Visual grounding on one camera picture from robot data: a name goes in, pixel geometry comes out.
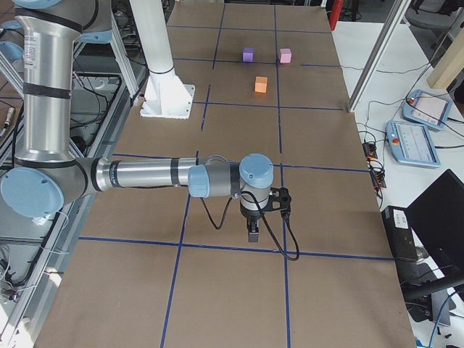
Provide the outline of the wooden beam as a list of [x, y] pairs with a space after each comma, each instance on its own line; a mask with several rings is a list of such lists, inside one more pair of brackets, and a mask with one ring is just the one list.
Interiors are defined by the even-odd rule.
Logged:
[[[463, 1], [434, 1], [431, 7], [433, 15], [441, 15], [447, 18], [443, 22], [443, 30], [436, 50], [447, 37], [447, 33], [455, 26], [457, 20], [463, 19], [463, 14], [455, 14], [455, 11], [463, 9]], [[427, 78], [428, 85], [435, 89], [446, 89], [463, 69], [463, 29], [453, 39], [451, 46], [439, 60], [434, 71]]]

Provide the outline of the orange block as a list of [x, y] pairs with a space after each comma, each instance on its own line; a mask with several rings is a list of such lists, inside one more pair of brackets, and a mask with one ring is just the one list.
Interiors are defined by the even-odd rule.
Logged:
[[268, 77], [257, 76], [254, 81], [254, 91], [256, 93], [266, 94], [268, 89]]

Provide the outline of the orange black power strip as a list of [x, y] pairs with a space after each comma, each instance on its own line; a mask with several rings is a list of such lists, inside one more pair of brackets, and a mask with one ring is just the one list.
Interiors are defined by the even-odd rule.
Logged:
[[370, 171], [373, 187], [379, 192], [381, 189], [386, 188], [384, 165], [378, 159], [377, 148], [373, 141], [364, 141], [362, 143], [362, 148]]

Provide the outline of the brown paper table mat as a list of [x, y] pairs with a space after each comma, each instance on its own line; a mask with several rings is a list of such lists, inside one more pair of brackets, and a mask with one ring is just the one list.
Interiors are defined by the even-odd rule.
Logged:
[[180, 2], [167, 31], [196, 86], [191, 116], [132, 110], [114, 158], [266, 154], [297, 241], [278, 213], [268, 221], [300, 258], [266, 230], [248, 242], [236, 200], [112, 189], [95, 198], [36, 346], [414, 347], [325, 12]]

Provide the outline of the teach pendant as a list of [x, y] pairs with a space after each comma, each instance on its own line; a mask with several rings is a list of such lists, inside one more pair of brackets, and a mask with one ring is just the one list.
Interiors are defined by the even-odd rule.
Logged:
[[402, 108], [404, 119], [441, 131], [451, 110], [451, 101], [430, 92], [416, 89], [406, 99]]
[[441, 162], [425, 125], [392, 120], [386, 124], [386, 135], [391, 153], [399, 163], [440, 167]]

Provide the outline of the aluminium frame post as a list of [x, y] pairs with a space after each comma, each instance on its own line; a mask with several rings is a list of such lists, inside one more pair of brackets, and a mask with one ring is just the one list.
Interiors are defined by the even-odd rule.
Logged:
[[378, 38], [373, 46], [373, 49], [370, 52], [368, 60], [364, 66], [364, 69], [357, 81], [355, 89], [350, 97], [350, 100], [347, 104], [347, 111], [354, 112], [363, 93], [365, 92], [370, 79], [373, 77], [378, 64], [389, 45], [390, 40], [397, 28], [400, 24], [404, 14], [409, 7], [410, 1], [408, 0], [396, 0], [392, 8], [386, 18], [386, 22], [384, 23]]

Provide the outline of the far teach pendant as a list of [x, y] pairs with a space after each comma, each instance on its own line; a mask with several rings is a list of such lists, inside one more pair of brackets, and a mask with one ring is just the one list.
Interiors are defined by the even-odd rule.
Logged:
[[451, 101], [430, 92], [416, 89], [406, 99], [402, 108], [404, 119], [441, 131], [451, 110]]

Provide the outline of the near teach pendant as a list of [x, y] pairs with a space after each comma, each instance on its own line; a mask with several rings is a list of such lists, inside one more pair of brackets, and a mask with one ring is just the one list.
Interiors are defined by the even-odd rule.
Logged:
[[391, 153], [399, 163], [440, 167], [441, 162], [425, 125], [392, 120], [386, 124], [386, 135]]

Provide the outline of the black monitor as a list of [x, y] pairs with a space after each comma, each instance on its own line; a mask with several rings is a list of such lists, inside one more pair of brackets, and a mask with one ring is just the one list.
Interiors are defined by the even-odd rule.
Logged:
[[444, 277], [406, 286], [406, 301], [451, 287], [463, 288], [463, 182], [445, 170], [406, 209], [407, 221]]

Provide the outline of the purple block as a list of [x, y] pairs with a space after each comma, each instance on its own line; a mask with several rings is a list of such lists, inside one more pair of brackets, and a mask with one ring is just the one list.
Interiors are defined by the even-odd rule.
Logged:
[[242, 61], [243, 62], [253, 62], [254, 61], [254, 48], [253, 47], [244, 47], [243, 48]]

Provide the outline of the white pedestal column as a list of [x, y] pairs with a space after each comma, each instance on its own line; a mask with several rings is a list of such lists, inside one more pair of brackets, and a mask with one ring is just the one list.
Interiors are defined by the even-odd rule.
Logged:
[[141, 116], [189, 118], [195, 86], [176, 75], [162, 2], [133, 0], [130, 6], [149, 70]]

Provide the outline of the pink block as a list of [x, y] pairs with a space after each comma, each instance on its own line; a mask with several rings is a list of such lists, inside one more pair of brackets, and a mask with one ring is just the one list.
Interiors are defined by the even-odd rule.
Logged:
[[292, 52], [290, 48], [279, 49], [279, 62], [281, 64], [289, 64], [291, 62]]

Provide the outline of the black computer box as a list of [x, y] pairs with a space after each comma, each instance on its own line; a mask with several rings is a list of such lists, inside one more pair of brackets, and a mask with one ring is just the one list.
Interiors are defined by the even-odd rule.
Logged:
[[413, 232], [405, 208], [387, 206], [381, 214], [392, 256], [399, 261], [417, 262]]

